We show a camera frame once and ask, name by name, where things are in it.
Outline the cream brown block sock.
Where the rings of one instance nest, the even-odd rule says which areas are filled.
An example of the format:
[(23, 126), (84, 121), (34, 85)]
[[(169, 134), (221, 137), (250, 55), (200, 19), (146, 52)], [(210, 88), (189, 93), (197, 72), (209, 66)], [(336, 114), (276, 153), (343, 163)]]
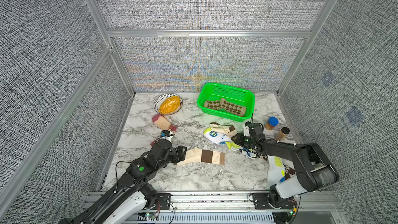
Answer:
[(203, 150), (195, 147), (194, 149), (187, 150), (184, 161), (175, 163), (175, 165), (182, 166), (183, 164), (194, 162), (225, 165), (225, 156), (223, 152)]

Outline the brown argyle sock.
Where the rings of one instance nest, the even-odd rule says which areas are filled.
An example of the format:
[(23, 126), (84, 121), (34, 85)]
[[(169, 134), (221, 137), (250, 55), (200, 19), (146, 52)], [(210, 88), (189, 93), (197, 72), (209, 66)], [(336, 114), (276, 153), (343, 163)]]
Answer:
[(218, 101), (205, 101), (204, 103), (205, 108), (209, 108), (212, 110), (224, 110), (230, 114), (237, 115), (243, 117), (246, 113), (246, 107), (237, 105), (231, 102), (228, 102), (226, 99), (221, 98)]

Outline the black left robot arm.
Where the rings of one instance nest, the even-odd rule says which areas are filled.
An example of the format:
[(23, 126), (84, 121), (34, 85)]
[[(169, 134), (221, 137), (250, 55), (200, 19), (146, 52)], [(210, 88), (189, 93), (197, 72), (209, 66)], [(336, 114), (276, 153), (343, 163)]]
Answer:
[(149, 181), (156, 176), (158, 170), (167, 167), (168, 164), (184, 161), (186, 153), (185, 146), (173, 147), (169, 140), (157, 140), (149, 151), (130, 163), (126, 172), (99, 200), (73, 219), (64, 218), (60, 223), (103, 224), (123, 202), (136, 192), (143, 195), (140, 198), (144, 200), (144, 207), (153, 207), (157, 192)]

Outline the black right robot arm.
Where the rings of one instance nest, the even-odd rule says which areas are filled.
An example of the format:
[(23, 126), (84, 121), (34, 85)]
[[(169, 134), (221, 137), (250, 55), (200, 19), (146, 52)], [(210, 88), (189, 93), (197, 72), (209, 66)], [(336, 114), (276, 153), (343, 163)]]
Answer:
[(248, 136), (238, 133), (232, 141), (256, 156), (273, 156), (293, 163), (295, 175), (269, 187), (268, 204), (280, 209), (296, 195), (319, 190), (339, 181), (340, 176), (326, 154), (316, 143), (290, 144), (267, 138), (264, 126), (246, 122)]

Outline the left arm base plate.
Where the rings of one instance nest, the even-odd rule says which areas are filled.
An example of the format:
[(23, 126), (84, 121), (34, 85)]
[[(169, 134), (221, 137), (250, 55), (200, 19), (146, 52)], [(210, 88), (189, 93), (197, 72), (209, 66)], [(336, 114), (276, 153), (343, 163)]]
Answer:
[(158, 193), (154, 204), (149, 208), (149, 210), (170, 210), (171, 196), (172, 195), (170, 193)]

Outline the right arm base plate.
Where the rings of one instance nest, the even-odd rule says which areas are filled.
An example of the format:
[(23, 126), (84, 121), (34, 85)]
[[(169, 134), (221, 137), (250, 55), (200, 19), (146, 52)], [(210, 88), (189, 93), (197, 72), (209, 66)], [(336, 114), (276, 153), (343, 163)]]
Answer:
[(272, 206), (269, 202), (268, 193), (251, 193), (248, 196), (248, 200), (252, 202), (256, 210), (265, 209), (294, 209), (298, 206), (298, 203), (291, 199), (284, 199), (281, 206)]

